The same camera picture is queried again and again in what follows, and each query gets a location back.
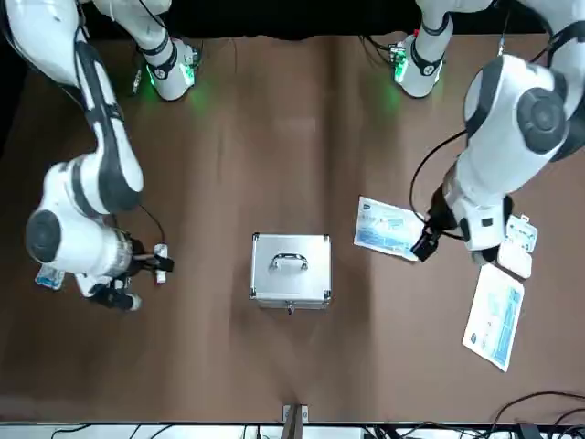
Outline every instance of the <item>silver metal case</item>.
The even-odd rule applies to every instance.
[[[289,314],[326,308],[331,301],[329,235],[254,233],[250,299]]]

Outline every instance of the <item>case handle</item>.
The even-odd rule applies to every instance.
[[[271,268],[273,270],[278,269],[279,268],[278,261],[280,259],[300,261],[300,262],[302,262],[301,270],[308,270],[309,269],[309,262],[307,261],[307,258],[302,256],[300,253],[278,253],[278,254],[274,255],[274,257],[272,258],[272,261],[271,261],[269,268]]]

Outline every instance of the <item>green led light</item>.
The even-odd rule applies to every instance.
[[[183,73],[186,85],[189,87],[192,86],[195,83],[195,72],[193,71],[193,68],[179,64],[179,69],[181,69],[181,72]]]
[[[405,58],[401,59],[394,68],[394,81],[398,84],[402,83],[404,80],[404,75],[406,74],[406,69],[409,67],[409,61]]]
[[[148,68],[148,66],[146,66],[146,71],[148,72],[148,76],[150,77],[150,83],[151,83],[151,85],[154,87],[154,78],[153,78],[153,74],[150,72],[150,69]]]

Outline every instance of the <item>brown mat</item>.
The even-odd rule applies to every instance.
[[[355,37],[208,42],[197,87],[173,103],[147,84],[126,97],[133,46],[100,45],[144,170],[144,204],[176,260],[163,288],[146,274],[135,279],[144,308],[127,315],[83,301],[72,280],[58,294],[34,285],[24,227],[42,177],[95,141],[79,109],[30,75],[0,163],[0,414],[272,422],[283,403],[299,401],[322,422],[487,422],[531,391],[585,391],[583,153],[515,195],[540,235],[507,373],[461,344],[478,270],[460,243],[443,240],[416,266],[352,243],[360,194],[407,206],[412,172],[462,128],[463,96],[497,39],[455,37],[425,100],[372,68]],[[506,43],[528,58],[544,38]],[[419,209],[463,145],[424,169]],[[156,242],[139,209],[119,222]],[[254,231],[331,234],[328,311],[290,318],[248,301]],[[505,420],[551,421],[569,406],[527,402]]]

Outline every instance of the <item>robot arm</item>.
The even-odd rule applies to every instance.
[[[143,175],[106,70],[81,31],[74,0],[3,1],[15,47],[51,79],[80,90],[97,140],[94,153],[47,172],[43,198],[27,223],[27,249],[39,262],[74,273],[84,296],[135,309],[139,299],[125,288],[117,294],[115,281],[144,267],[135,260],[144,248],[103,224],[101,215],[136,207]]]
[[[427,96],[441,73],[445,49],[453,33],[451,12],[476,12],[493,0],[416,0],[422,12],[419,34],[408,36],[399,45],[404,65],[397,83],[413,98]]]
[[[93,3],[136,41],[161,98],[174,101],[195,83],[200,54],[182,40],[171,38],[160,18],[155,18],[169,9],[171,0],[93,0]]]
[[[493,260],[512,210],[508,194],[585,142],[585,2],[522,3],[554,32],[550,69],[504,55],[475,76],[464,105],[467,147],[435,192],[412,249],[422,261],[443,231],[455,229],[470,251]]]

